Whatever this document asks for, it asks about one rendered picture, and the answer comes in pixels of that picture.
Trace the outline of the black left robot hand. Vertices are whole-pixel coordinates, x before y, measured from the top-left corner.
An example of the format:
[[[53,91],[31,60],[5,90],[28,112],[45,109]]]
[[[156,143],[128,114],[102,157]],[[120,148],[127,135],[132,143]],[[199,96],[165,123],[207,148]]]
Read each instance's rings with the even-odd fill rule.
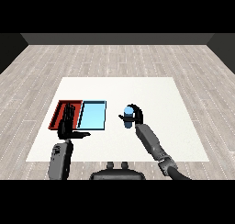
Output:
[[[73,130],[74,110],[75,107],[70,103],[68,103],[63,110],[62,119],[60,120],[57,131],[60,140],[82,139],[90,136],[89,132],[79,132]]]

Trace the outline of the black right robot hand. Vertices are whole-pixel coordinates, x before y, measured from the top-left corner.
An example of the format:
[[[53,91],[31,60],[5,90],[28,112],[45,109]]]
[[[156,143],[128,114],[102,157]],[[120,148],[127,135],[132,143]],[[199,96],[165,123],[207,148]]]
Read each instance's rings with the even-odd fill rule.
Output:
[[[130,106],[130,107],[133,108],[133,110],[134,110],[133,118],[125,118],[124,115],[123,115],[123,116],[119,115],[118,117],[119,117],[120,119],[122,119],[123,122],[125,122],[125,121],[131,121],[131,122],[134,122],[135,124],[142,124],[142,123],[143,123],[143,114],[142,114],[142,110],[141,110],[138,106],[136,106],[136,105],[134,105],[134,104],[130,104],[130,105],[127,105],[127,106]]]

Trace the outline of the small blue can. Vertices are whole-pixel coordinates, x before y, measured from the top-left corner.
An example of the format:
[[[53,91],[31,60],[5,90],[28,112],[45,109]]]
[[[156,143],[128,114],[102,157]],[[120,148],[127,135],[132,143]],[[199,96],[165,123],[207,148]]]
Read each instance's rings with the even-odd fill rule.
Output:
[[[133,118],[133,113],[134,113],[134,110],[130,106],[127,106],[124,109],[124,117],[125,118]],[[125,121],[124,126],[125,126],[126,129],[130,129],[132,127],[132,122],[131,121]]]

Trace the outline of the red shallow open box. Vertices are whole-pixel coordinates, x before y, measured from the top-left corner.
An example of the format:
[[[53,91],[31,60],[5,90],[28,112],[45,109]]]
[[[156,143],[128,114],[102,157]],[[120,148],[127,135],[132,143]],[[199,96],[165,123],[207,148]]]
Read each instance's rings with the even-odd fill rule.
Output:
[[[57,130],[58,129],[59,123],[63,117],[63,112],[65,109],[65,106],[67,104],[70,104],[75,107],[74,116],[73,116],[73,130],[77,130],[80,111],[82,108],[82,103],[83,103],[82,100],[60,100],[55,108],[55,111],[54,111],[53,116],[51,118],[48,129],[50,129],[50,130]]]

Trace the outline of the light blue shallow open box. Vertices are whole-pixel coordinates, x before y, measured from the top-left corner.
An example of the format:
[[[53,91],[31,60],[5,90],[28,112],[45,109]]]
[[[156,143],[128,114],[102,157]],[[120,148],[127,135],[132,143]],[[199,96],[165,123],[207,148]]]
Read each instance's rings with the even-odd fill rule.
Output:
[[[79,130],[104,130],[105,123],[106,101],[84,100],[77,119],[77,128]]]

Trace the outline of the dark grey robot body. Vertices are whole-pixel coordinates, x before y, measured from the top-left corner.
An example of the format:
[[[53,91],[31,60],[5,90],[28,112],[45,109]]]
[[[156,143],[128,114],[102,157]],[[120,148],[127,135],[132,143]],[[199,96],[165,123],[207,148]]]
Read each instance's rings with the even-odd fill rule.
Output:
[[[127,162],[122,162],[120,169],[115,169],[114,163],[108,162],[106,169],[92,173],[90,180],[145,180],[145,176],[143,173],[130,170]]]

